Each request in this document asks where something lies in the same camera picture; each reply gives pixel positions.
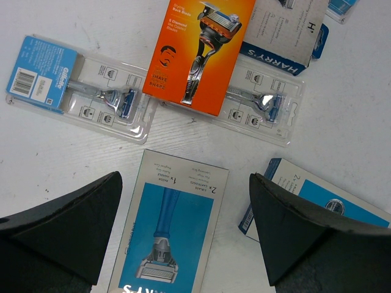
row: orange razor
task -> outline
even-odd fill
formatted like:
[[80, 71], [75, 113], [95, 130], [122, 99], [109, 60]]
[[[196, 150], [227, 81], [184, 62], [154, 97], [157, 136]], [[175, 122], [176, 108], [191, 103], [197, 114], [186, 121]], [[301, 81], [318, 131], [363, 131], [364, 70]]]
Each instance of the orange razor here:
[[[210, 3], [202, 2], [202, 4], [205, 5], [205, 8], [198, 16], [201, 27], [198, 53], [191, 65], [185, 96], [181, 101], [181, 103], [188, 106], [192, 104], [209, 58], [216, 54], [223, 44], [229, 43], [242, 26], [238, 15], [228, 16], [221, 13], [219, 8]], [[210, 48], [210, 51], [203, 56], [205, 45]]]

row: gillette logo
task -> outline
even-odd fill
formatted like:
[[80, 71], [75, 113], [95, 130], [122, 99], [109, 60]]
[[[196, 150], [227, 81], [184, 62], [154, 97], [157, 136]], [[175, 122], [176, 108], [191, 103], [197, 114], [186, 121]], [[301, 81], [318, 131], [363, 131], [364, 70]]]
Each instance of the gillette logo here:
[[62, 70], [60, 79], [59, 79], [59, 83], [57, 84], [57, 88], [62, 89], [62, 87], [65, 85], [65, 80], [68, 77], [68, 72], [69, 72], [69, 69], [67, 67], [64, 67], [64, 69]]
[[265, 57], [264, 54], [257, 55], [254, 50], [249, 50], [248, 55], [256, 59], [261, 59], [262, 61], [267, 62], [275, 67], [281, 68], [287, 72], [296, 73], [298, 71], [298, 68], [294, 68], [291, 65], [284, 64], [283, 62], [278, 61], [276, 59], [267, 56]]
[[125, 285], [125, 287], [123, 287], [123, 289], [125, 290], [124, 292], [122, 293], [165, 293], [163, 291], [154, 291], [154, 290], [149, 290], [147, 288], [145, 288], [145, 291], [142, 290], [142, 288], [140, 287], [139, 290], [136, 292], [136, 291], [131, 291], [130, 288], [132, 288], [132, 286], [130, 285]]

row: white table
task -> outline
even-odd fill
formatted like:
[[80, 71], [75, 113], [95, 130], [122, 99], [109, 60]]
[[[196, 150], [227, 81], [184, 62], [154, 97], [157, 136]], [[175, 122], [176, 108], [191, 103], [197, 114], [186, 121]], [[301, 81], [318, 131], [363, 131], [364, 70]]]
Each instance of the white table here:
[[[26, 34], [40, 34], [147, 68], [169, 0], [5, 0], [0, 89]], [[391, 2], [362, 0], [346, 25], [326, 17], [323, 57], [300, 75], [305, 101], [288, 148], [159, 108], [145, 145], [114, 139], [0, 102], [0, 217], [118, 170], [122, 199], [98, 286], [106, 292], [145, 148], [230, 169], [204, 293], [272, 292], [260, 246], [237, 228], [248, 180], [284, 157], [391, 212]]]

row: orange box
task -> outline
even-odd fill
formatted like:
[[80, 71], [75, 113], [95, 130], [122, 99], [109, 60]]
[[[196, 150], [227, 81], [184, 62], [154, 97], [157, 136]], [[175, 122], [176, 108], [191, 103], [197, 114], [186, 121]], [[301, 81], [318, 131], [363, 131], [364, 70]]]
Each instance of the orange box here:
[[255, 0], [171, 0], [143, 92], [218, 116]]

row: razor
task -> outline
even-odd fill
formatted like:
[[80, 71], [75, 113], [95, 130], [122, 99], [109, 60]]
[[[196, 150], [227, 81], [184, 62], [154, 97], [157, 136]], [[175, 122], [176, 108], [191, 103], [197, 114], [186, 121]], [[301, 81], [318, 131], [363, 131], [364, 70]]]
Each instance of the razor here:
[[[202, 4], [205, 8], [197, 18], [201, 27], [198, 53], [191, 65], [185, 96], [181, 101], [188, 106], [192, 104], [209, 58], [215, 55], [223, 44], [229, 43], [242, 26], [238, 15], [228, 16], [210, 3], [202, 2]], [[204, 56], [205, 46], [210, 48], [210, 51]]]
[[133, 89], [125, 92], [121, 90], [102, 90], [79, 81], [69, 81], [67, 88], [103, 100], [122, 119], [129, 119], [133, 108], [133, 100], [137, 95], [137, 91]]
[[253, 110], [266, 118], [266, 121], [278, 123], [278, 115], [282, 107], [284, 96], [279, 93], [267, 93], [256, 95], [236, 87], [229, 87], [227, 98], [239, 100], [241, 104], [253, 108]]
[[136, 278], [174, 283], [178, 275], [178, 264], [171, 254], [170, 226], [180, 191], [164, 188], [163, 199], [152, 252], [141, 261]]
[[294, 0], [279, 0], [282, 7], [293, 9]]

